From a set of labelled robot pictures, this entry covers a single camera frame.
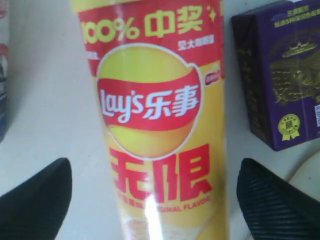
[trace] white table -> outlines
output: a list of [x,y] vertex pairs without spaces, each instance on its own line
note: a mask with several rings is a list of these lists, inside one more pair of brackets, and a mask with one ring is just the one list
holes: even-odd
[[[73,197],[57,240],[121,240],[113,180],[78,19],[72,14],[68,0],[10,2],[10,129],[0,145],[0,194],[53,160],[68,157],[73,170]],[[232,240],[247,236],[236,200],[241,160],[257,159],[286,178],[299,163],[320,149],[320,141],[315,140],[274,152],[249,132],[230,17],[270,2],[225,0]]]

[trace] purple box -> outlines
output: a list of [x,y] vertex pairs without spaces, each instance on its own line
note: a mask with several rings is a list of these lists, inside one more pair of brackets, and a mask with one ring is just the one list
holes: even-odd
[[231,21],[251,131],[275,151],[320,137],[320,0]]

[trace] gold seal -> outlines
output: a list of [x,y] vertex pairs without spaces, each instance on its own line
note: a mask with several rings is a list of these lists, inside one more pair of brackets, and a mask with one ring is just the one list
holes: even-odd
[[282,134],[282,141],[290,141],[299,137],[300,119],[297,115],[288,114],[284,116],[278,125],[278,130]]

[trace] potato chip can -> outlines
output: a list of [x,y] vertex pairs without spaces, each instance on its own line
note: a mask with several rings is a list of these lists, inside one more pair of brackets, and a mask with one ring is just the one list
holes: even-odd
[[223,3],[73,0],[125,240],[227,240]]

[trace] lay's chip canister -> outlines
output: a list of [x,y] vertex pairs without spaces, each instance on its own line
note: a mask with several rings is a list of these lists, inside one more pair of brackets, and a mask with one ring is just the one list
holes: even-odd
[[72,0],[125,240],[227,240],[223,3]]

